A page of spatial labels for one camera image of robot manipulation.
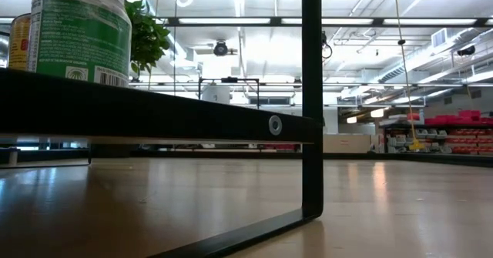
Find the green artificial plant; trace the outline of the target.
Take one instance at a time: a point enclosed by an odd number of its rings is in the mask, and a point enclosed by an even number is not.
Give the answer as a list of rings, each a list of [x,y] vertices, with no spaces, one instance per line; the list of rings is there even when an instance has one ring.
[[[169,29],[159,24],[149,13],[149,4],[143,0],[124,0],[126,13],[132,23],[130,68],[132,82],[138,82],[143,72],[152,73],[152,68],[170,47],[167,38]]]

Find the white cylinder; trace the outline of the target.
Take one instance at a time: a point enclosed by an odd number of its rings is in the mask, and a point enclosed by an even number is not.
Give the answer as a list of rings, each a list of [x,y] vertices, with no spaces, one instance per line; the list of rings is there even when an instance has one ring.
[[[225,85],[206,85],[201,93],[201,99],[207,102],[230,104],[230,87]]]

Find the rack with red bins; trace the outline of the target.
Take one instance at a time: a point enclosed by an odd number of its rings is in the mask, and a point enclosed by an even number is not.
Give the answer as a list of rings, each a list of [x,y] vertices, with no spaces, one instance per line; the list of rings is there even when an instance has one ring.
[[[424,110],[389,116],[380,126],[379,151],[493,156],[493,112],[461,110],[427,118]]]

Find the beige cabinet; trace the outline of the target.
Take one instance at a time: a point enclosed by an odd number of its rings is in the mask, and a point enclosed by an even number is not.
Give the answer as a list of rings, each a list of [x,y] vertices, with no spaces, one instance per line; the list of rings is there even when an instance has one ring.
[[[323,153],[366,153],[370,146],[369,135],[323,135]]]

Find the white air vent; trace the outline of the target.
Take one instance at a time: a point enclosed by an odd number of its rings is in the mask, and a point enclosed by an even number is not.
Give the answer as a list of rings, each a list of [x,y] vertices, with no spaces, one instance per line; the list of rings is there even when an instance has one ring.
[[[434,48],[445,45],[453,41],[457,33],[456,28],[441,28],[431,35],[431,45]]]

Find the black aluminium table frame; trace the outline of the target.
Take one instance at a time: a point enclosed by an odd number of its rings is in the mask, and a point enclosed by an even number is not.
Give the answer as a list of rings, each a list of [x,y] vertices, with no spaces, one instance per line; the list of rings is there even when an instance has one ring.
[[[302,152],[267,152],[265,150],[238,149],[182,149],[180,151],[158,151],[139,149],[136,145],[94,144],[88,149],[20,150],[0,144],[0,168],[9,163],[11,157],[18,163],[40,162],[63,159],[96,158],[178,158],[178,159],[324,159],[324,160],[402,160],[420,163],[439,163],[459,166],[475,166],[493,169],[493,156],[472,156],[431,153],[375,153],[375,152],[328,152],[321,147],[307,145]]]

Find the amber bottle with yellow cap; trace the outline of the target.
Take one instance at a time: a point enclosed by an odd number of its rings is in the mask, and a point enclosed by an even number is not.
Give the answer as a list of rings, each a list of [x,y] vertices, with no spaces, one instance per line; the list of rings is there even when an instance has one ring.
[[[8,46],[8,67],[17,70],[27,69],[31,14],[20,15],[11,23]]]

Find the white-capped bottle with printed label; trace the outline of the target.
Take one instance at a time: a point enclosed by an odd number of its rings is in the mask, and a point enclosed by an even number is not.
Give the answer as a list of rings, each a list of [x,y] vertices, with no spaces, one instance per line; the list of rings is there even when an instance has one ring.
[[[131,35],[124,0],[32,0],[26,69],[126,87]]]

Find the black metal shelf frame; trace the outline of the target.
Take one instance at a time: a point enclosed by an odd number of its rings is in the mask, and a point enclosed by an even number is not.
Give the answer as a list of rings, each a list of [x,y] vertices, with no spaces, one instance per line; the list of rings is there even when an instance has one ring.
[[[302,0],[300,116],[0,69],[0,134],[298,142],[299,209],[181,246],[163,258],[218,258],[319,217],[324,209],[321,0]]]

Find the black metal stand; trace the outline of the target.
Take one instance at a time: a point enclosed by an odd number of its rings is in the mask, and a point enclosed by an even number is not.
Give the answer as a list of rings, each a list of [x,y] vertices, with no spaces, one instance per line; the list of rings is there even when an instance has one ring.
[[[257,87],[255,89],[255,93],[257,94],[257,102],[256,102],[256,107],[257,109],[260,108],[260,80],[259,79],[245,79],[245,78],[237,78],[237,77],[223,77],[223,78],[218,78],[218,79],[205,79],[200,77],[197,83],[197,98],[198,100],[201,99],[201,93],[203,91],[203,88],[206,85],[213,84],[213,85],[225,85],[230,87],[230,96],[231,100],[233,99],[232,95],[232,88],[234,86],[239,86],[239,87],[252,87],[252,84],[255,84]]]

